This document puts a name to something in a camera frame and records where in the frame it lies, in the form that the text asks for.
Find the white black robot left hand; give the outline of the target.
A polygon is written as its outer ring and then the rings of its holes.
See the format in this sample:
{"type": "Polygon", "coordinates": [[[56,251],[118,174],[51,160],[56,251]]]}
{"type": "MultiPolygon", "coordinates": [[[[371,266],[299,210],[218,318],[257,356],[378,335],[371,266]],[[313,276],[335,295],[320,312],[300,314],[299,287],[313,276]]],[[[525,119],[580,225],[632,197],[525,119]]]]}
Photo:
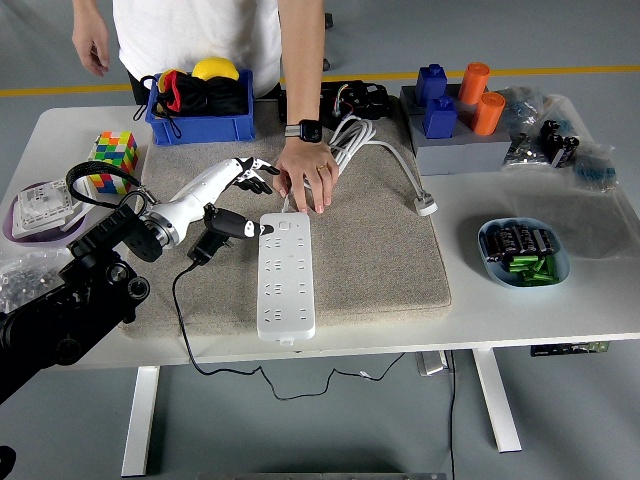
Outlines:
{"type": "Polygon", "coordinates": [[[214,204],[229,186],[237,185],[256,194],[271,194],[271,187],[255,170],[264,170],[274,176],[280,174],[276,167],[259,158],[227,159],[203,171],[169,202],[150,207],[143,218],[159,230],[161,244],[173,248],[185,239],[189,225],[204,217],[205,206],[214,204]]]}

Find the person's left hand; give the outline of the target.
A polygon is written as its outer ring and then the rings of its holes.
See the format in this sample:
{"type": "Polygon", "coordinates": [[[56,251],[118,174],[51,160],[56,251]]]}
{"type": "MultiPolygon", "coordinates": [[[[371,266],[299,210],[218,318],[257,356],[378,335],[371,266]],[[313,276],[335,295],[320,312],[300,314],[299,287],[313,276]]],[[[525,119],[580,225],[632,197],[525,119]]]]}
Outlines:
{"type": "Polygon", "coordinates": [[[323,141],[310,143],[287,138],[276,168],[279,175],[273,180],[274,189],[282,198],[292,194],[298,211],[309,210],[305,183],[311,187],[314,212],[321,214],[331,204],[339,167],[323,141]]]}

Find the person's right hand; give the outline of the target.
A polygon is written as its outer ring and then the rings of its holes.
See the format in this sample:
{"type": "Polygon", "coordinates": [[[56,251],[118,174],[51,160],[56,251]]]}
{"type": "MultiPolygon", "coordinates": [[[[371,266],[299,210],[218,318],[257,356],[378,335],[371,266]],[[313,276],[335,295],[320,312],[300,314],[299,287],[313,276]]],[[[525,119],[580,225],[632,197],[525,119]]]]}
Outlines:
{"type": "Polygon", "coordinates": [[[101,17],[75,18],[72,42],[87,71],[97,77],[103,77],[109,71],[109,33],[101,17]]]}

